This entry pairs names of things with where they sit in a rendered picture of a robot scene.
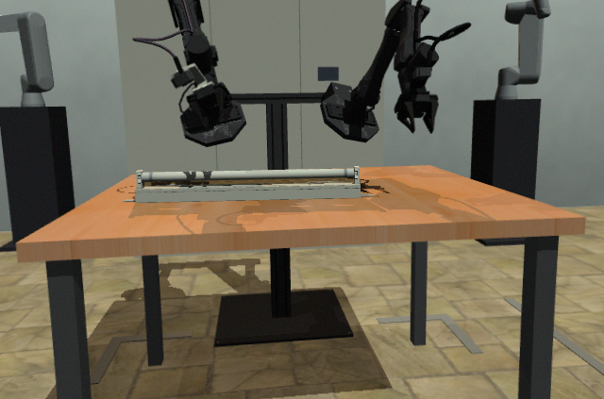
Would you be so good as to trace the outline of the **brown cardboard carton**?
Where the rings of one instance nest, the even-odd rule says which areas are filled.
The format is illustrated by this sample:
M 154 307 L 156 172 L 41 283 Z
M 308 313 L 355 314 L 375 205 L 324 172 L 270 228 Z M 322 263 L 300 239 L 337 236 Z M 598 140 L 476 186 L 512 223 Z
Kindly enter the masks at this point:
M 250 181 L 251 180 L 251 181 Z M 294 178 L 294 179 L 247 179 L 247 180 L 201 180 L 201 181 L 156 181 L 144 182 L 145 186 L 161 185 L 209 185 L 209 184 L 255 184 L 255 183 L 300 183 L 300 182 L 346 182 L 354 177 L 340 178 Z

